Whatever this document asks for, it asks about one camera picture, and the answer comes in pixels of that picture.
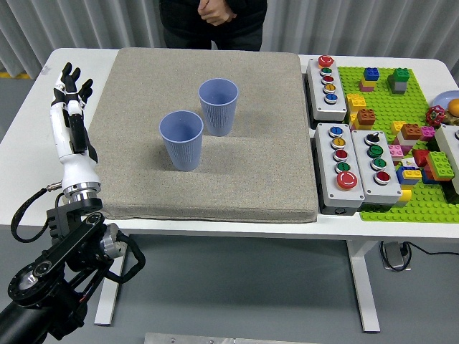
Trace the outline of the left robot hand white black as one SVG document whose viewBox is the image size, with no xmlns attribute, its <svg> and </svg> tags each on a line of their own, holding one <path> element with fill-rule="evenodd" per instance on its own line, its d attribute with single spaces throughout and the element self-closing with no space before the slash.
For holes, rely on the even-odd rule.
<svg viewBox="0 0 459 344">
<path fill-rule="evenodd" d="M 77 87 L 79 77 L 80 69 L 68 62 L 53 88 L 49 116 L 58 158 L 64 167 L 62 188 L 73 191 L 78 186 L 94 186 L 98 191 L 100 178 L 95 172 L 98 157 L 84 122 L 93 81 L 89 79 Z"/>
</svg>

